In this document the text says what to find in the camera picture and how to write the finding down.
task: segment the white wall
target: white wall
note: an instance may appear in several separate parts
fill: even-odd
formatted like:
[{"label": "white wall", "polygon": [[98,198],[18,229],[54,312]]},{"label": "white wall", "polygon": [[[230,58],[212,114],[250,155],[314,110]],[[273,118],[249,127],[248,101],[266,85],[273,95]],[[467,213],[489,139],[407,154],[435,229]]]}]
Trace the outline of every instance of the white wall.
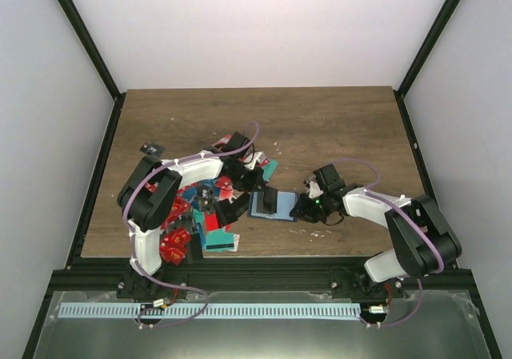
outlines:
[{"label": "white wall", "polygon": [[62,268],[112,100],[56,0],[0,0],[0,357]]},{"label": "white wall", "polygon": [[462,0],[406,97],[439,204],[512,357],[512,0]]},{"label": "white wall", "polygon": [[398,88],[444,0],[74,0],[121,90]]}]

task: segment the wooden table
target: wooden table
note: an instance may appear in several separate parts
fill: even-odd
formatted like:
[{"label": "wooden table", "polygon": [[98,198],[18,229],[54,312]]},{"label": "wooden table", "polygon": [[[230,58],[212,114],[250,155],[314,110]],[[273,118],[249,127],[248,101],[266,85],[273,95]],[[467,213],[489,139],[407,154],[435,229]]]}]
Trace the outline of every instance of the wooden table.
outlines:
[{"label": "wooden table", "polygon": [[[340,157],[365,159],[379,169],[376,191],[415,196],[422,184],[389,87],[131,90],[126,96],[90,228],[84,257],[128,257],[130,246],[116,197],[156,142],[163,158],[195,154],[225,134],[257,121],[257,150],[279,162],[273,187],[302,192],[302,181]],[[365,166],[338,166],[345,182],[366,184]],[[327,227],[306,222],[263,221],[243,216],[237,253],[214,256],[364,255],[391,247],[389,234],[368,221],[347,218]]]}]

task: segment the purple cable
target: purple cable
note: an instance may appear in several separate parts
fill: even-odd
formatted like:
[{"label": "purple cable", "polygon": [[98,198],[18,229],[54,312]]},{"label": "purple cable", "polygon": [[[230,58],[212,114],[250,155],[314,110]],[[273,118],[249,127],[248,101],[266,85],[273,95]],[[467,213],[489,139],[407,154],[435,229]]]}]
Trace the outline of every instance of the purple cable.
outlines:
[{"label": "purple cable", "polygon": [[418,225],[416,223],[414,223],[413,220],[400,207],[395,205],[392,201],[388,201],[384,197],[380,197],[380,196],[376,195],[374,192],[370,191],[370,188],[371,187],[375,187],[380,182],[380,180],[381,180],[381,175],[378,173],[378,171],[375,168],[375,166],[372,165],[371,163],[367,162],[367,161],[363,161],[362,159],[357,159],[357,158],[340,158],[340,159],[335,160],[333,163],[343,163],[343,162],[357,162],[357,163],[361,163],[361,164],[367,166],[368,168],[370,168],[371,170],[374,171],[374,173],[375,173],[375,175],[377,177],[375,178],[374,181],[372,181],[370,184],[365,186],[365,189],[366,189],[365,194],[366,194],[366,196],[367,197],[372,197],[373,199],[377,199],[378,201],[381,201],[385,205],[388,205],[389,207],[394,209],[398,213],[398,215],[400,215],[404,219],[404,221],[406,221],[407,224],[410,227],[412,227],[414,232],[418,234],[418,236],[425,242],[425,244],[430,249],[430,251],[432,251],[432,253],[435,256],[436,261],[438,262],[438,269],[436,269],[434,272],[435,273],[441,273],[444,270],[444,267],[445,267],[445,264],[442,261],[441,254],[439,253],[438,249],[436,249],[435,245],[430,241],[430,239],[423,233],[422,229],[420,229],[418,227]]},{"label": "purple cable", "polygon": [[[422,300],[423,300],[422,281],[420,281],[419,279],[417,279],[417,281],[418,281],[418,303],[416,303],[416,306],[414,307],[414,309],[408,315],[406,315],[405,317],[403,317],[399,321],[393,321],[391,323],[388,323],[387,325],[380,325],[380,327],[379,327],[380,329],[384,329],[384,328],[387,328],[387,327],[395,327],[397,325],[400,325],[401,323],[411,319],[417,313],[417,311],[419,310],[420,306],[422,305]],[[361,321],[361,323],[364,323],[365,325],[372,326],[371,323],[365,321],[362,317],[359,317],[359,320]]]},{"label": "purple cable", "polygon": [[[229,156],[229,155],[237,154],[237,153],[239,153],[240,151],[243,151],[243,150],[247,150],[251,145],[254,144],[254,142],[256,141],[256,138],[259,135],[259,124],[257,122],[251,122],[247,126],[247,129],[250,126],[255,126],[256,130],[254,131],[253,137],[244,146],[240,147],[239,149],[228,151],[228,152],[225,152],[225,153],[212,154],[211,156],[213,156],[215,158],[220,158],[220,157],[226,157],[226,156]],[[125,222],[126,226],[130,230],[130,232],[134,233],[134,227],[128,222],[128,214],[130,213],[130,208],[134,204],[134,200],[137,197],[138,193],[140,193],[142,188],[146,185],[146,183],[152,177],[154,177],[155,175],[159,174],[160,172],[165,170],[167,167],[176,166],[177,164],[184,163],[184,162],[194,161],[196,159],[202,159],[202,158],[206,158],[207,159],[209,157],[208,155],[205,156],[205,155],[202,155],[200,153],[200,154],[190,155],[188,157],[184,157],[184,158],[180,158],[180,159],[174,159],[172,162],[163,163],[161,166],[159,166],[158,168],[156,168],[153,171],[151,171],[144,179],[142,179],[142,181],[135,188],[134,192],[131,194],[130,199],[128,199],[128,202],[126,203],[125,209],[122,212],[122,220]],[[204,291],[202,289],[197,289],[195,287],[188,287],[188,286],[185,286],[185,285],[173,285],[173,284],[170,284],[170,283],[165,283],[164,281],[159,281],[158,279],[152,277],[151,275],[149,275],[142,268],[142,266],[140,265],[140,263],[137,260],[137,252],[135,251],[135,238],[134,238],[134,234],[132,234],[130,236],[130,242],[131,242],[131,258],[135,260],[135,265],[137,266],[139,272],[142,275],[144,275],[145,277],[147,277],[150,281],[152,281],[153,283],[156,283],[157,285],[161,285],[162,287],[166,287],[166,288],[169,288],[169,289],[184,289],[184,290],[187,290],[187,291],[193,291],[195,293],[200,293],[200,294],[206,296],[204,306],[197,313],[194,313],[194,314],[190,315],[189,317],[183,319],[182,321],[176,321],[176,322],[169,323],[169,324],[166,324],[166,325],[161,325],[160,323],[158,323],[154,327],[161,328],[161,327],[170,327],[170,326],[173,326],[173,325],[182,325],[183,323],[187,323],[188,321],[191,321],[194,318],[198,317],[199,315],[201,315],[205,311],[206,307],[208,306],[208,294],[207,294],[206,291]],[[138,321],[140,321],[140,317],[141,316],[142,316],[142,313],[140,313],[138,315]]]}]

